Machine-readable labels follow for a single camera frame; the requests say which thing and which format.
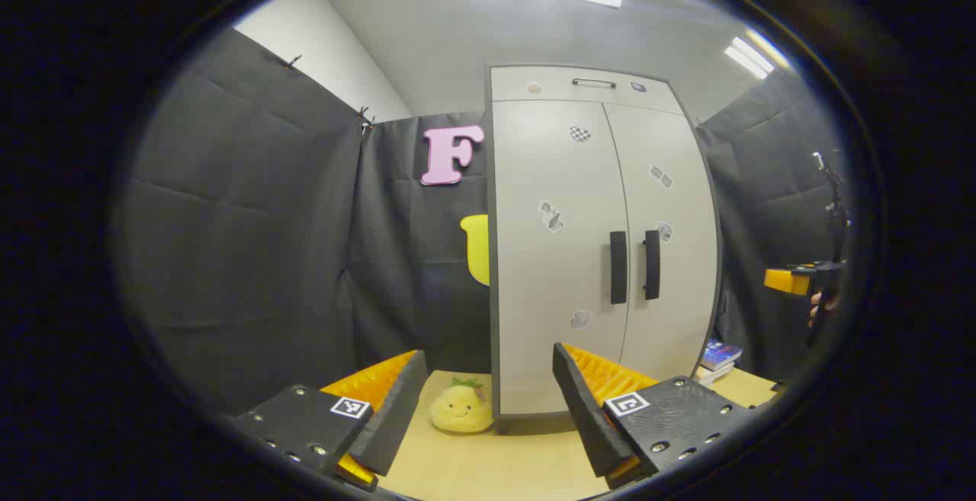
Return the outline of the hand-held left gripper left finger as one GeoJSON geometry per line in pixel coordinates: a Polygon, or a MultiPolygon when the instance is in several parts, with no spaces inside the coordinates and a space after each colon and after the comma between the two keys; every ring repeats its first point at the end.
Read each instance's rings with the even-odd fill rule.
{"type": "Polygon", "coordinates": [[[326,387],[285,387],[230,422],[305,474],[372,492],[393,466],[428,375],[425,353],[412,349],[326,387]]]}

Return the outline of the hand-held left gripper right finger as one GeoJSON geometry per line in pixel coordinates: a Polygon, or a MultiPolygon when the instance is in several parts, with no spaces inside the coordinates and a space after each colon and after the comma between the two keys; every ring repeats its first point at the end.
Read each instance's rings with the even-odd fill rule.
{"type": "Polygon", "coordinates": [[[710,452],[759,414],[687,376],[655,380],[564,342],[552,348],[552,375],[610,490],[710,452]]]}

